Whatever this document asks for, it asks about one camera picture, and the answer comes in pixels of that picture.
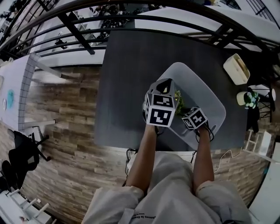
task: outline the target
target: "floor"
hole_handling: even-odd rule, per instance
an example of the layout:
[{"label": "floor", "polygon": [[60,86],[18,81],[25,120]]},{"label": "floor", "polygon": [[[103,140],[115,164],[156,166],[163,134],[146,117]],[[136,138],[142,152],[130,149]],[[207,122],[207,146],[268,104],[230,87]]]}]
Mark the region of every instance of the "floor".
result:
[{"label": "floor", "polygon": [[[126,179],[126,149],[95,145],[94,124],[96,96],[100,67],[65,68],[67,75],[61,83],[42,83],[39,75],[28,95],[27,119],[56,119],[55,125],[46,126],[44,134],[50,139],[42,146],[45,155],[52,160],[41,160],[25,179],[22,193],[30,200],[40,198],[42,205],[62,223],[80,223],[97,188],[121,186]],[[279,132],[277,123],[260,123],[273,137]],[[0,124],[0,158],[14,147],[7,135],[7,128]],[[220,157],[227,150],[213,151],[214,170]],[[237,155],[240,149],[232,149]],[[190,161],[189,152],[178,152]],[[262,179],[268,163],[256,156],[241,152],[231,158],[228,152],[215,173],[218,180],[232,181],[248,205]]]}]

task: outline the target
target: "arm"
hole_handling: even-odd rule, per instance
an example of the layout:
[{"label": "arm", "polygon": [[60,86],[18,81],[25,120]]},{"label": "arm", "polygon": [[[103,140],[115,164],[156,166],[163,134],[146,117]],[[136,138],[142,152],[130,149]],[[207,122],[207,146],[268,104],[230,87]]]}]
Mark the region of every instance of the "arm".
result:
[{"label": "arm", "polygon": [[157,135],[155,127],[146,125],[139,151],[128,174],[126,186],[135,186],[144,192],[147,191],[154,167],[154,154]]},{"label": "arm", "polygon": [[214,181],[214,171],[210,153],[210,138],[208,131],[201,126],[199,129],[199,144],[196,153],[196,161],[193,169],[193,190],[206,181]]}]

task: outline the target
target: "person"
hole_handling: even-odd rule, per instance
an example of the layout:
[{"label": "person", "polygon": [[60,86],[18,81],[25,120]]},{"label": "person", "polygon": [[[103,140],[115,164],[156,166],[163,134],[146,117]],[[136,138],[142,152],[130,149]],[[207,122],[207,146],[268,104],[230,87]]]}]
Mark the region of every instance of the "person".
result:
[{"label": "person", "polygon": [[145,132],[126,186],[97,189],[82,223],[249,224],[249,211],[228,182],[214,180],[210,136],[201,126],[194,169],[178,155],[155,152]]}]

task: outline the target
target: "black chair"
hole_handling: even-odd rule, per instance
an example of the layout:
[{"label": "black chair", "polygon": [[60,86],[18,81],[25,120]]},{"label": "black chair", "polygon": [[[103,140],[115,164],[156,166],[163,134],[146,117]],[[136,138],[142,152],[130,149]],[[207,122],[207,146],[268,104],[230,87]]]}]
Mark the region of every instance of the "black chair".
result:
[{"label": "black chair", "polygon": [[[38,145],[46,141],[49,136],[36,142],[34,134],[31,135],[31,139],[20,132],[12,131],[10,129],[8,130],[8,133],[14,138],[16,148],[9,151],[10,162],[5,160],[2,163],[1,173],[7,183],[7,187],[4,190],[11,191],[11,187],[14,189],[20,189],[22,187],[27,172],[36,169],[39,163],[39,155],[41,155],[46,161],[50,161],[51,157],[45,157],[38,149]],[[3,190],[5,186],[0,184],[0,188]]]}]

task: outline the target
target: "white table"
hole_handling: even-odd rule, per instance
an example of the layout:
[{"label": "white table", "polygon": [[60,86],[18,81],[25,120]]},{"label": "white table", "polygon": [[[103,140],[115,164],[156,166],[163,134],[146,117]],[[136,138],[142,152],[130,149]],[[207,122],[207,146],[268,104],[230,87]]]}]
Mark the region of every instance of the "white table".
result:
[{"label": "white table", "polygon": [[[62,76],[61,73],[41,64],[39,59],[40,56],[32,53],[0,68],[0,76],[3,76],[0,89],[0,120],[15,131],[25,132],[26,129],[35,126],[55,124],[55,120],[25,122],[26,99],[35,68],[39,67],[58,77]],[[14,102],[11,108],[7,105],[4,109],[2,102],[7,100],[9,90],[14,92]]]}]

